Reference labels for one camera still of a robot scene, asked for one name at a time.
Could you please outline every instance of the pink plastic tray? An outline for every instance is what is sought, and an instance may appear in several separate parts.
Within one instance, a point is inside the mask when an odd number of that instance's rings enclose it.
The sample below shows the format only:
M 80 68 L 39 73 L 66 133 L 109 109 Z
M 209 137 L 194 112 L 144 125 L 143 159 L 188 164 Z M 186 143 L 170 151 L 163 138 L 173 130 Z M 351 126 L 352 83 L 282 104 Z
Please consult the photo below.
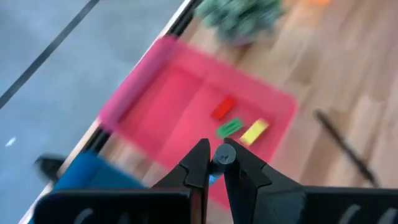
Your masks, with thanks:
M 236 106 L 222 122 L 211 112 L 226 96 Z M 295 101 L 285 93 L 201 54 L 173 37 L 155 42 L 114 93 L 99 118 L 103 128 L 139 146 L 169 170 L 201 139 L 211 150 L 222 144 L 216 129 L 233 118 L 244 128 L 231 137 L 238 140 L 262 118 L 269 127 L 249 148 L 269 161 L 295 113 Z M 210 197 L 228 206 L 223 180 L 210 188 Z

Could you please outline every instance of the toy block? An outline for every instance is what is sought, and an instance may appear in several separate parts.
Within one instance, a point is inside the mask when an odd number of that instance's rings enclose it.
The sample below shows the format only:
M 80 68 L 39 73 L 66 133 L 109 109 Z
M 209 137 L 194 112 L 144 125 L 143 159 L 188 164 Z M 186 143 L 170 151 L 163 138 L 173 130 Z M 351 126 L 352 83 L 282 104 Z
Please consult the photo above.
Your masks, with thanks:
M 217 129 L 217 136 L 220 139 L 226 138 L 236 131 L 239 131 L 243 127 L 243 123 L 239 118 L 235 118 L 232 121 L 222 125 Z
M 231 111 L 232 107 L 235 105 L 236 100 L 232 96 L 227 96 L 211 113 L 211 117 L 221 121 L 228 112 Z
M 268 123 L 263 119 L 258 119 L 252 126 L 241 136 L 240 140 L 250 146 L 268 127 Z

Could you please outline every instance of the black stick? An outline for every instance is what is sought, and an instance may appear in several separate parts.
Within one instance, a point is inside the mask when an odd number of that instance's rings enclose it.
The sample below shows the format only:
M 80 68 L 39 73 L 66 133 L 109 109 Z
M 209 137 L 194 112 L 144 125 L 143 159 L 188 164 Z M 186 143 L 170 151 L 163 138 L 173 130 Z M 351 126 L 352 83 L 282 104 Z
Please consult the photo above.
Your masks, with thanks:
M 325 113 L 320 110 L 315 111 L 315 116 L 321 122 L 323 127 L 328 131 L 330 136 L 336 141 L 339 147 L 345 152 L 348 157 L 354 162 L 360 173 L 373 185 L 373 187 L 379 187 L 379 183 L 375 178 L 373 172 L 371 172 L 367 165 L 359 158 L 355 150 L 345 141 L 344 137 L 338 132 L 338 130 L 332 125 Z

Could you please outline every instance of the red block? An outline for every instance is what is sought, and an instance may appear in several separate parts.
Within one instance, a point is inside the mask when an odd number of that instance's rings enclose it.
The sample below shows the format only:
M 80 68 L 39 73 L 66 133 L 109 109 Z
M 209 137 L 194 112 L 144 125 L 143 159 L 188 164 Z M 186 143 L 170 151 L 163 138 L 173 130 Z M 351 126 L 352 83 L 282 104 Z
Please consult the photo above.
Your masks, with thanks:
M 236 100 L 232 96 L 227 96 L 211 113 L 211 117 L 217 120 L 222 120 L 225 115 L 231 111 L 232 107 L 235 105 Z

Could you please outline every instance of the potted plant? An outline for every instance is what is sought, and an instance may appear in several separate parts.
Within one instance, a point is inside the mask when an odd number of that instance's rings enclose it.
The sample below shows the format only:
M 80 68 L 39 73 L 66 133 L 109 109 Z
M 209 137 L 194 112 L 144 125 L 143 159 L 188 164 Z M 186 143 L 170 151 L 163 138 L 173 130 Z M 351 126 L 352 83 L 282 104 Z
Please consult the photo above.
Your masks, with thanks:
M 272 32 L 282 8 L 280 0 L 203 0 L 195 14 L 204 25 L 216 27 L 220 40 L 244 45 L 263 30 Z

